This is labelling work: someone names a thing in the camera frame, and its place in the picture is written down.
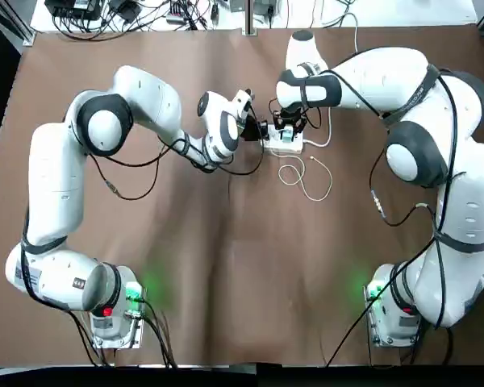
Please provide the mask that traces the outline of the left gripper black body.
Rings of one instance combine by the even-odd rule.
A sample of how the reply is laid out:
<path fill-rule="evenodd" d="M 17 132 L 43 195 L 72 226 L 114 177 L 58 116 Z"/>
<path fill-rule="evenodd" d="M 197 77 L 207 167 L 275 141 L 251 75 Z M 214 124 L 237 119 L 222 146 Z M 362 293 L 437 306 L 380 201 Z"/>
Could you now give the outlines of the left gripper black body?
<path fill-rule="evenodd" d="M 244 128 L 242 129 L 239 137 L 244 141 L 258 141 L 262 138 L 260 122 L 248 115 L 244 121 Z"/>

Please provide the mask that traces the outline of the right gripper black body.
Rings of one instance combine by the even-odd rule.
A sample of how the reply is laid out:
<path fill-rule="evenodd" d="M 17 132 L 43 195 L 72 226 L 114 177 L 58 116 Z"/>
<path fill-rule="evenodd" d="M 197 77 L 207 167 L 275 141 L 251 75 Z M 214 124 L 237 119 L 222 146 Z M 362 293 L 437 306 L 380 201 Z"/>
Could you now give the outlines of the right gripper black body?
<path fill-rule="evenodd" d="M 303 116 L 301 106 L 282 107 L 279 110 L 278 118 L 285 121 L 298 121 Z"/>

